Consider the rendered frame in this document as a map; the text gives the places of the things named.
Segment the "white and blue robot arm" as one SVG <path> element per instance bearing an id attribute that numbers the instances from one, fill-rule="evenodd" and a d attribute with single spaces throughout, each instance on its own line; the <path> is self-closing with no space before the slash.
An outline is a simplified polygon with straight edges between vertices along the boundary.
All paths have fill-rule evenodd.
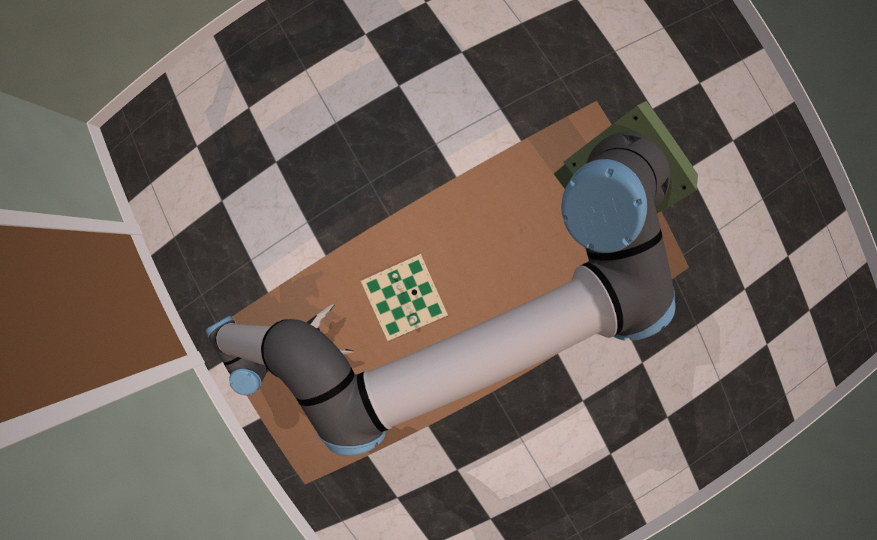
<path id="1" fill-rule="evenodd" d="M 604 138 L 563 193 L 564 224 L 589 259 L 572 281 L 371 371 L 355 373 L 331 339 L 301 320 L 261 327 L 227 316 L 207 328 L 208 338 L 233 391 L 253 395 L 269 371 L 331 452 L 361 455 L 388 428 L 590 336 L 639 341 L 667 327 L 675 291 L 656 208 L 670 178 L 667 157 L 650 138 L 630 132 Z"/>

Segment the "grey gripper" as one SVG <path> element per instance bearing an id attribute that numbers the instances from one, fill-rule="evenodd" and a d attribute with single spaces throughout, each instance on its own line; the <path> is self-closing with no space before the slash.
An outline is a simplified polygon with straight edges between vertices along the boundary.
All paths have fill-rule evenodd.
<path id="1" fill-rule="evenodd" d="M 333 305 L 334 304 L 329 305 L 325 310 L 319 312 L 318 314 L 316 314 L 316 316 L 314 316 L 314 318 L 311 318 L 311 320 L 307 321 L 307 323 L 311 324 L 312 326 L 314 326 L 316 328 L 320 327 L 320 322 L 321 322 L 322 318 L 324 318 L 325 315 L 327 315 L 327 312 L 331 311 L 331 309 L 333 308 Z M 320 329 L 320 328 L 318 328 L 318 329 Z M 353 351 L 350 351 L 349 349 L 340 349 L 340 351 L 343 353 L 343 355 L 345 353 L 353 353 Z"/>

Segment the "green and cream chessboard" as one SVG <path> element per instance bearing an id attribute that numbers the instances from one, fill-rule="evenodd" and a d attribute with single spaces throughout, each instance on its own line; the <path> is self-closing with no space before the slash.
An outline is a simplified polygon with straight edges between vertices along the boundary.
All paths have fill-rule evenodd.
<path id="1" fill-rule="evenodd" d="M 394 273 L 397 279 L 392 279 Z M 402 290 L 398 284 L 403 284 Z M 422 255 L 373 274 L 362 285 L 388 341 L 448 316 Z M 412 290 L 417 291 L 415 296 Z M 417 321 L 410 324 L 410 316 Z"/>

